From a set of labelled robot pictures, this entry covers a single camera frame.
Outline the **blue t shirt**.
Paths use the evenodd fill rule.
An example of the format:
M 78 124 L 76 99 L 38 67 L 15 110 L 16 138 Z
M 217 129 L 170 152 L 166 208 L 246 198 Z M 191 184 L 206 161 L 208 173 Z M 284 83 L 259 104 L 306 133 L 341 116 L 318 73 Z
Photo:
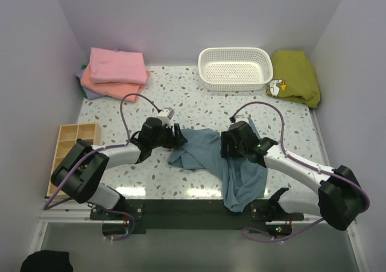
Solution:
M 172 151 L 168 163 L 192 171 L 205 169 L 220 179 L 228 210 L 242 212 L 249 203 L 264 196 L 268 170 L 245 158 L 222 158 L 219 132 L 209 128 L 183 129 L 182 135 L 188 142 Z

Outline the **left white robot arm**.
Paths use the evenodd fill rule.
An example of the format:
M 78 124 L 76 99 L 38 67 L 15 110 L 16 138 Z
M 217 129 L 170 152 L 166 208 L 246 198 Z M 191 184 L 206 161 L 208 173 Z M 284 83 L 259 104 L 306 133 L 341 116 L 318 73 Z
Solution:
M 178 124 L 170 126 L 154 117 L 147 118 L 124 144 L 99 147 L 79 140 L 52 173 L 51 183 L 57 189 L 49 199 L 62 191 L 77 203 L 100 206 L 111 219 L 118 219 L 125 212 L 125 198 L 101 183 L 105 170 L 142 163 L 155 148 L 176 149 L 187 142 Z

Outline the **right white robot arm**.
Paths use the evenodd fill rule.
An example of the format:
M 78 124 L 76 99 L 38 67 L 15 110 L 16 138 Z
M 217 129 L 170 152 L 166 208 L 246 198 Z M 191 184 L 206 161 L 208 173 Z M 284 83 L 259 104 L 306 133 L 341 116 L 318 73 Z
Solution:
M 245 120 L 232 124 L 221 134 L 221 157 L 245 158 L 273 169 L 305 185 L 308 192 L 284 197 L 279 189 L 269 199 L 270 215 L 281 220 L 291 213 L 321 217 L 333 228 L 344 231 L 369 207 L 369 200 L 351 169 L 320 165 L 286 151 L 280 142 L 258 138 Z

